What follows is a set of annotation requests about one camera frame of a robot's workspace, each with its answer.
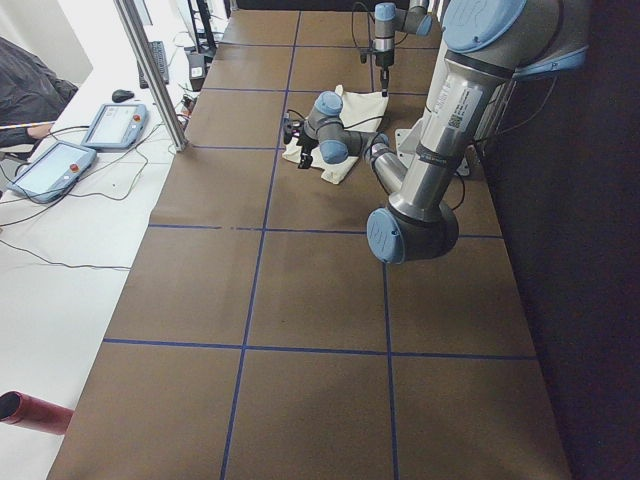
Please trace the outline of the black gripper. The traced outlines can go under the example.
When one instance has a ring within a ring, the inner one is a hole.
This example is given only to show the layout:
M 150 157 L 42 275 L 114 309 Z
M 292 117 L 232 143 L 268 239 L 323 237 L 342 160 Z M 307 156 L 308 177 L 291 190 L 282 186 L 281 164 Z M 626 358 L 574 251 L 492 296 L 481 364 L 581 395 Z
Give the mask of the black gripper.
M 298 163 L 298 169 L 309 169 L 313 163 L 313 156 L 311 152 L 318 146 L 318 140 L 310 137 L 305 132 L 300 132 L 298 136 L 298 145 L 301 147 L 300 160 Z
M 393 65 L 393 50 L 377 50 L 375 52 L 375 64 L 380 69 L 381 95 L 382 97 L 387 97 L 390 67 Z

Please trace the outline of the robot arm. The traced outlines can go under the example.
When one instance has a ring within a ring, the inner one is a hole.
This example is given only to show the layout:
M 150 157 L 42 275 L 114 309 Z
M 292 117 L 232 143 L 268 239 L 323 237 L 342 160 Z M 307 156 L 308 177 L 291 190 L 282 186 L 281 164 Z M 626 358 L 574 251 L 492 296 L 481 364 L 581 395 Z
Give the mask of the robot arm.
M 374 9 L 373 57 L 380 70 L 381 95 L 388 96 L 390 67 L 395 61 L 395 35 L 397 32 L 416 36 L 427 36 L 433 19 L 428 12 L 427 0 L 409 2 L 401 9 L 393 2 L 383 2 Z
M 544 78 L 582 65 L 590 11 L 588 1 L 451 2 L 425 111 L 409 135 L 409 165 L 385 135 L 347 130 L 340 119 L 343 101 L 331 91 L 317 97 L 306 118 L 283 120 L 284 141 L 300 146 L 302 169 L 311 166 L 314 149 L 328 164 L 350 156 L 366 160 L 389 193 L 386 207 L 367 220 L 368 244 L 380 261 L 443 256 L 459 234 L 443 196 L 495 90 L 512 79 Z

